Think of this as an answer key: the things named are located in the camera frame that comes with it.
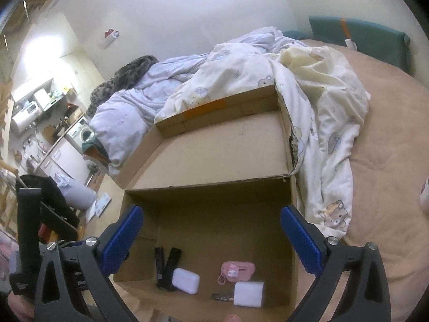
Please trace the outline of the person left hand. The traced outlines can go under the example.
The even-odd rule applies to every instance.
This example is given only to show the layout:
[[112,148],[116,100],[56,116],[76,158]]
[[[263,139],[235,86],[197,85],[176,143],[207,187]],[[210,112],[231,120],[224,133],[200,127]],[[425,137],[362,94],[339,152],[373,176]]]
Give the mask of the person left hand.
[[34,303],[23,295],[16,295],[13,291],[8,294],[7,304],[14,316],[20,322],[34,322]]

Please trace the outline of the person right hand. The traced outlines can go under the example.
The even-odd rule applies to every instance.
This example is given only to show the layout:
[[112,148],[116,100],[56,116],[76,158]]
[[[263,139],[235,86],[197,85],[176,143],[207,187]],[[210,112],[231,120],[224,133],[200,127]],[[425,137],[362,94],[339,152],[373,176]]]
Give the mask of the person right hand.
[[228,315],[223,322],[242,322],[241,318],[237,314]]

